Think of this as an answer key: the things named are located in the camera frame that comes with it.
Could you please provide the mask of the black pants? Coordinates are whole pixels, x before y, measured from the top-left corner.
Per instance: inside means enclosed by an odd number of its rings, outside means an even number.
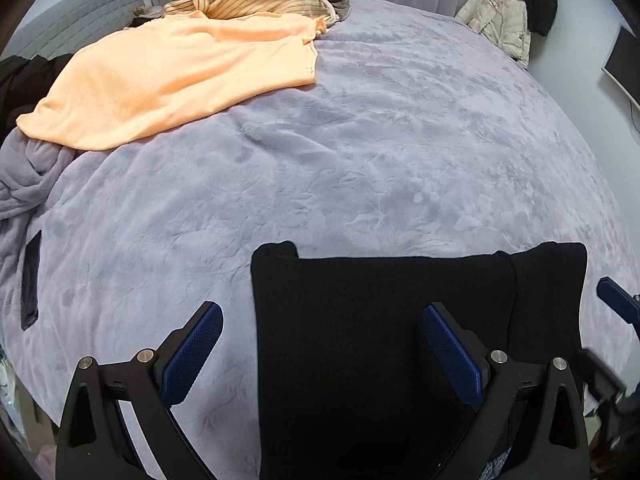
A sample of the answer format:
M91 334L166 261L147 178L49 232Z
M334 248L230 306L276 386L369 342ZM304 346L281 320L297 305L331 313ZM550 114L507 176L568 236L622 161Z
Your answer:
M264 479L426 479L473 412L431 352L422 314L440 302L490 350L571 360L587 251L544 243L463 258L300 258L254 251Z

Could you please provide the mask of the grey leaf-patterned cloth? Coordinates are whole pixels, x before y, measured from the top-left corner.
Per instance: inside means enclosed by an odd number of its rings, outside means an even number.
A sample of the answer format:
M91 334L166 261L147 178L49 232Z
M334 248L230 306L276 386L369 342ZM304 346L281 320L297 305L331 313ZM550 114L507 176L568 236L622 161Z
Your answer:
M487 462L478 480L496 480L500 476L510 453L511 448L507 448L503 453Z

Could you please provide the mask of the black smartphone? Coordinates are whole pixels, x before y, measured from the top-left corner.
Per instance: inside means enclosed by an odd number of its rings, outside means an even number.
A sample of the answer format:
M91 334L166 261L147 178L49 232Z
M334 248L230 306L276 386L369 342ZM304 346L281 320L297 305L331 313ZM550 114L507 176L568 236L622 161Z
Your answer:
M38 318L38 271L41 232L26 244L21 288L21 329L28 330Z

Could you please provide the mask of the lavender plush bed cover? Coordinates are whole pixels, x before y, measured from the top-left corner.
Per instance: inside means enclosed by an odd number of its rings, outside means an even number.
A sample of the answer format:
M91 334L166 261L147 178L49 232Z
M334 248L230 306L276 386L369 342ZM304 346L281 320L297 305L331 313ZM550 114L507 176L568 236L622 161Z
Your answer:
M257 347L250 255L462 257L541 242L588 250L580 329L615 366L631 334L597 298L636 284L620 208L587 142L528 73L466 27L381 0L317 44L317 82L175 131L77 156L36 210L38 320L1 343L51 418L85 354L126 358L201 301L226 332L179 422L215 474L254 479Z

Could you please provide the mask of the grey fleece blanket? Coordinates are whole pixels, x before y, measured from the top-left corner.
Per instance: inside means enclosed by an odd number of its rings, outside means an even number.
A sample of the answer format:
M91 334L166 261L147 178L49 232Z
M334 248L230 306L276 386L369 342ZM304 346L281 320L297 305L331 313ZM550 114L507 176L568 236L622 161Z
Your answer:
M14 128L1 147L1 219L42 204L75 156L72 148L29 138Z

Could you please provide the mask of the cream puffer jacket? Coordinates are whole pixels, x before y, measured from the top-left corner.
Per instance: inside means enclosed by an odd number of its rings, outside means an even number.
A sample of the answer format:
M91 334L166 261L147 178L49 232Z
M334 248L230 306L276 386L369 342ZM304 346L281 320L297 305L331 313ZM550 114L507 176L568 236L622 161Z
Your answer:
M524 0L468 0L456 19L528 69L532 37Z

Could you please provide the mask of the black clothes by headboard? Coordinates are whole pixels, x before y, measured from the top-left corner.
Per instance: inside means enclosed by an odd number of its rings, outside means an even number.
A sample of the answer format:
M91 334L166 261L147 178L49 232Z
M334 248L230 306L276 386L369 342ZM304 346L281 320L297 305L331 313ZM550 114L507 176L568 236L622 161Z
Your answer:
M49 92L71 54L56 58L10 55L0 63L1 141L15 128L17 117L30 113Z

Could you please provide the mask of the peach orange towel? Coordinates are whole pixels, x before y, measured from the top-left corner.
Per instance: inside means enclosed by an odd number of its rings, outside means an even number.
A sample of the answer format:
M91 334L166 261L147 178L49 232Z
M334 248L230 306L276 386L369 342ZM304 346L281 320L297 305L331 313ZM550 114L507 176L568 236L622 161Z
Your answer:
M35 109L17 118L31 139L106 151L274 90L316 81L323 18L198 11L113 32L76 52Z

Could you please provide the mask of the grey padded headboard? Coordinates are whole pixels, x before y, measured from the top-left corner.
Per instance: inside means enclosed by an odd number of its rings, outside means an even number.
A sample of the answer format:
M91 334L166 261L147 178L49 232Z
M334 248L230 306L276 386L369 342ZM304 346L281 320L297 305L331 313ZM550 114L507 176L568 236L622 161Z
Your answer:
M75 53L128 26L143 0L61 0L17 29L1 58Z

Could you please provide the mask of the black wall monitor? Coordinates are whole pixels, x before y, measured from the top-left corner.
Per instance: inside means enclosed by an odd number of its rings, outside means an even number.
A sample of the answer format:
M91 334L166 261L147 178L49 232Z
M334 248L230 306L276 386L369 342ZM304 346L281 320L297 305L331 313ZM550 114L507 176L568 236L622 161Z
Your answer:
M612 50L602 70L639 107L640 96L640 44L639 39L624 26L620 26Z

